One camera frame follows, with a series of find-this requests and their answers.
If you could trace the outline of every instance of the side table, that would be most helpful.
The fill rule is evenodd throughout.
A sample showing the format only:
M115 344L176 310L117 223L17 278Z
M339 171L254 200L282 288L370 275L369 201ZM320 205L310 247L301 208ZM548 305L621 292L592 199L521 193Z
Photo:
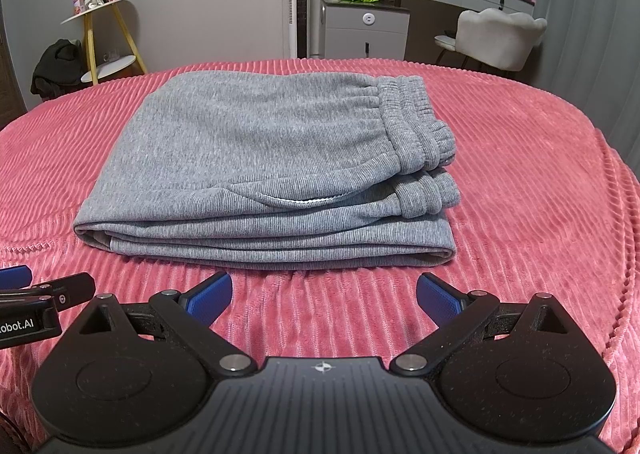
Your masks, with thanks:
M118 8L117 3L121 1L124 1L124 0L111 1L111 2L105 3L104 5L100 5L99 7L85 10L84 12L80 12L75 16L71 16L69 19L66 19L62 23L60 23L61 25L64 25L65 23L68 23L69 21L72 21L76 18L83 18L84 47L86 49L86 64L91 72L91 80L94 86L98 84L98 72L97 72L97 66L95 64L94 13L103 8L111 8L111 11L115 16L116 21L120 26L120 30L122 30L122 34L124 35L124 38L127 40L127 44L129 44L129 47L133 53L133 56L135 57L134 62L135 61L138 62L138 66L140 67L140 70L142 71L142 73L145 73L145 74L148 73L148 71L146 70L145 63L143 62L142 57L140 57L138 47L136 46L136 43L134 42L133 37L131 36L129 28L127 28L127 25L124 22L124 19L122 18L122 14L120 14L120 9Z

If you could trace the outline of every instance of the metal screw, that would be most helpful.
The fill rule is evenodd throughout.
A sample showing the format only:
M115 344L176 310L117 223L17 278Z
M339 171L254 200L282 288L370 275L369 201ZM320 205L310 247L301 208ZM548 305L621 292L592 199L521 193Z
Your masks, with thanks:
M226 371L242 371L251 365L251 359L247 355L227 355L220 358L220 367Z
M407 353L396 358L396 366L404 371L421 370L427 365L427 359L422 355Z

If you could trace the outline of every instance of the pink corduroy bedspread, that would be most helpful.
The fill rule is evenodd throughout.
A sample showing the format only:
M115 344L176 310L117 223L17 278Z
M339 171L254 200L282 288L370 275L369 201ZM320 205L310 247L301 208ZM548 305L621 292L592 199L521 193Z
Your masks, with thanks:
M390 60L203 64L107 82L46 102L0 133L0 267L34 282L87 271L123 303L187 290L214 269L120 257L83 245L71 223L127 120L149 92L194 70L360 72L424 77L453 129L449 210L458 255L434 273L462 291L525 302L549 291L569 310L618 382L601 438L640 450L639 186L572 105L495 76ZM434 330L415 303L420 269L230 271L231 306L213 329L258 359L379 355L385 362ZM79 309L62 314L63 325ZM33 444L46 437L29 385L55 339L0 352L0 408Z

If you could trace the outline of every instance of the folded gray sweatpants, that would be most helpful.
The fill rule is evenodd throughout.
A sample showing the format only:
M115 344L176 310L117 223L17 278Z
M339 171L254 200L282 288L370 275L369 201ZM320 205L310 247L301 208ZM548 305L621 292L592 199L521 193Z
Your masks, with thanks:
M185 73L127 124L74 229L118 253L254 268L434 264L454 252L454 155L419 77Z

